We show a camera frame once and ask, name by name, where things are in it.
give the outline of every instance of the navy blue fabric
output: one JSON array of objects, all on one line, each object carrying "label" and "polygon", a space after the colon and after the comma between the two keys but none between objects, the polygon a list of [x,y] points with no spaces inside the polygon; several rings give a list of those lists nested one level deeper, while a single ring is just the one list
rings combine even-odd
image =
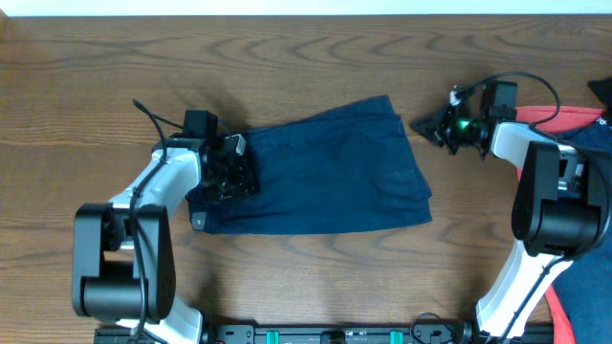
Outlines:
[{"label": "navy blue fabric", "polygon": [[209,205],[208,233],[343,233],[431,221],[431,191],[389,97],[244,136],[261,190]]},{"label": "navy blue fabric", "polygon": [[[560,135],[584,147],[612,153],[612,128],[602,119]],[[612,341],[612,239],[585,254],[553,283],[579,344]]]}]

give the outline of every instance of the wooden table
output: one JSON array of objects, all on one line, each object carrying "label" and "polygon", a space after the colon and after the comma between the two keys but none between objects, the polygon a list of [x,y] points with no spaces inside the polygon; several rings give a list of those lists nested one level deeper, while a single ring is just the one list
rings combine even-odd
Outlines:
[{"label": "wooden table", "polygon": [[[131,104],[181,121],[205,107],[235,130],[391,95],[404,124],[453,84],[544,76],[564,104],[600,106],[602,16],[19,18],[0,26],[0,341],[91,343],[71,303],[72,226],[149,161],[157,133]],[[519,80],[519,104],[551,104]],[[210,236],[172,220],[178,293],[217,321],[407,323],[467,316],[511,248],[506,162],[456,157],[409,131],[433,222],[359,234]],[[549,321],[545,305],[534,321]]]}]

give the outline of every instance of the black cable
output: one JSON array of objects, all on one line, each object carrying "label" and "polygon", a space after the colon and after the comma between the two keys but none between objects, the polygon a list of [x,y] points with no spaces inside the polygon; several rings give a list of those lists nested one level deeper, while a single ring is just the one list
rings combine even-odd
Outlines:
[{"label": "black cable", "polygon": [[537,80],[537,81],[541,82],[542,84],[544,84],[544,86],[546,86],[546,88],[551,92],[551,94],[553,94],[553,97],[555,98],[555,105],[557,106],[556,109],[555,109],[555,112],[552,115],[550,115],[549,117],[545,118],[545,119],[541,119],[541,120],[537,120],[535,122],[532,122],[533,126],[536,126],[536,125],[541,124],[541,123],[545,123],[545,122],[547,122],[549,120],[552,120],[553,118],[555,118],[558,115],[559,111],[561,111],[561,99],[559,98],[557,91],[555,91],[555,88],[553,88],[553,86],[548,81],[546,81],[543,77],[537,76],[537,75],[533,75],[533,74],[527,73],[527,72],[512,71],[512,72],[500,73],[500,74],[497,74],[497,75],[491,75],[491,76],[485,77],[484,79],[482,79],[482,80],[480,80],[478,82],[475,82],[475,83],[473,83],[473,84],[471,84],[469,86],[464,86],[464,87],[461,87],[461,88],[457,88],[454,91],[456,92],[457,95],[459,95],[459,94],[461,94],[463,92],[466,92],[466,91],[468,91],[470,89],[473,89],[473,88],[475,88],[477,86],[485,85],[485,84],[489,83],[490,81],[493,81],[495,79],[498,79],[498,78],[504,77],[504,76],[523,76],[523,77],[528,77],[528,78]]},{"label": "black cable", "polygon": [[147,313],[146,311],[146,278],[144,275],[144,261],[142,259],[142,247],[141,247],[141,241],[139,238],[141,227],[136,219],[136,214],[134,212],[136,208],[136,201],[141,196],[142,189],[151,180],[151,178],[153,178],[153,176],[157,173],[157,171],[159,171],[160,168],[162,168],[162,166],[164,166],[165,164],[165,159],[167,157],[167,145],[165,141],[164,132],[162,131],[160,124],[156,121],[155,116],[139,101],[135,99],[133,99],[132,101],[139,110],[147,114],[149,118],[151,119],[151,121],[153,121],[153,124],[155,125],[155,128],[157,129],[157,132],[160,135],[160,140],[162,141],[162,148],[164,150],[164,152],[162,153],[162,157],[160,158],[160,162],[156,164],[155,167],[153,167],[153,169],[151,169],[151,171],[147,173],[146,176],[144,176],[142,181],[132,190],[132,198],[130,199],[130,208],[129,208],[129,215],[128,215],[129,224],[132,230],[132,238],[134,240],[134,250],[136,254],[135,259],[138,265],[139,281],[141,285],[141,315],[139,318],[138,326],[136,327],[135,331],[130,336],[130,341],[138,341],[138,339],[144,333],[143,331],[144,324],[146,322],[146,317],[147,317],[147,314],[146,314]]},{"label": "black cable", "polygon": [[[181,124],[177,124],[177,123],[175,123],[175,122],[173,122],[171,120],[168,120],[168,119],[165,119],[165,118],[163,118],[161,116],[157,116],[157,115],[153,114],[152,112],[149,111],[149,109],[147,109],[144,105],[142,105],[141,102],[139,102],[139,101],[137,101],[135,99],[132,99],[132,102],[134,103],[134,105],[139,110],[141,110],[142,112],[146,113],[146,115],[149,116],[149,118],[151,118],[151,120],[153,120],[153,118],[154,118],[154,119],[156,119],[156,120],[158,120],[160,122],[164,122],[167,125],[171,125],[173,127],[176,127],[176,128],[179,128],[179,129],[183,129],[183,125],[181,125]],[[155,123],[155,127],[158,129],[157,131],[158,131],[158,133],[160,133],[162,129],[159,128],[159,124],[157,123],[157,121],[153,120],[153,123]]]},{"label": "black cable", "polygon": [[179,129],[183,129],[183,125],[181,125],[181,124],[177,124],[177,123],[175,123],[175,122],[173,122],[171,120],[165,119],[165,118],[163,118],[161,116],[157,116],[155,114],[151,114],[151,116],[153,116],[153,118],[158,120],[158,121],[164,122],[165,124],[172,125],[173,127],[176,127],[176,128],[179,128]]},{"label": "black cable", "polygon": [[228,133],[228,137],[230,137],[231,132],[230,132],[230,128],[228,127],[228,124],[223,119],[220,119],[220,118],[219,118],[219,123],[221,124],[223,129],[225,129],[226,133]]},{"label": "black cable", "polygon": [[[433,316],[433,317],[438,318],[438,320],[440,320],[440,321],[444,322],[444,320],[442,320],[442,318],[441,318],[440,316],[438,316],[438,314],[433,313],[433,312],[424,312],[424,313],[419,314],[419,316],[417,316],[417,318],[416,318],[416,319],[414,319],[414,321],[412,322],[412,324],[410,324],[410,335],[412,335],[412,337],[414,338],[414,340],[418,341],[420,344],[425,344],[425,343],[424,343],[424,342],[423,342],[423,340],[421,340],[421,339],[420,339],[420,338],[419,338],[419,337],[418,337],[416,334],[414,334],[414,327],[416,326],[417,322],[419,322],[419,320],[421,320],[421,318],[422,318],[423,316]],[[447,324],[442,324],[442,325],[444,325],[444,327],[446,327],[446,328],[447,328],[447,330],[450,332],[450,337],[451,337],[451,339],[450,339],[450,340],[448,340],[448,341],[446,341],[446,342],[443,342],[442,344],[447,344],[447,343],[450,343],[451,341],[453,341],[453,340],[454,340],[454,337],[455,337],[455,331],[454,331],[452,328],[450,328],[450,327],[449,327]]]},{"label": "black cable", "polygon": [[525,298],[523,299],[523,302],[521,302],[520,306],[518,306],[518,310],[516,310],[516,312],[514,312],[513,318],[510,320],[510,323],[506,327],[506,330],[504,330],[504,333],[502,333],[502,335],[497,338],[496,342],[498,344],[502,344],[504,342],[504,340],[506,340],[506,338],[508,337],[508,334],[510,333],[510,331],[512,330],[512,328],[514,326],[514,323],[516,322],[516,319],[518,319],[518,317],[523,312],[525,307],[527,307],[527,304],[529,303],[529,301],[532,299],[532,297],[536,293],[537,288],[539,288],[539,285],[542,284],[542,281],[544,281],[544,278],[551,272],[551,269],[555,265],[557,265],[557,264],[559,264],[561,262],[567,261],[567,260],[568,259],[566,257],[560,257],[560,258],[558,258],[558,259],[548,263],[546,265],[546,267],[542,268],[542,272],[537,277],[537,280],[535,281],[534,285],[529,290],[529,292],[527,293],[527,296],[525,296]]}]

